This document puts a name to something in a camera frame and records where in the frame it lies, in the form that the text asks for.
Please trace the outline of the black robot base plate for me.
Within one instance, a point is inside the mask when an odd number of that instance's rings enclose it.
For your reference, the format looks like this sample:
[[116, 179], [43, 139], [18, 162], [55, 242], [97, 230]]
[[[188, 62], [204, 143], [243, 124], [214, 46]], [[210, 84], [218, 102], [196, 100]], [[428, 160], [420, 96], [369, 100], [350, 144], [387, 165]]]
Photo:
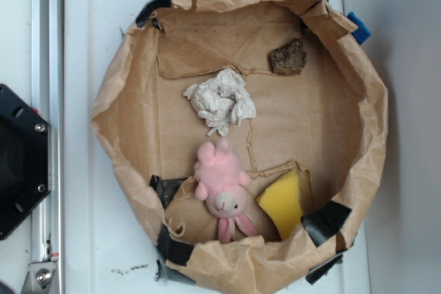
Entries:
[[1, 84], [1, 239], [49, 194], [50, 125]]

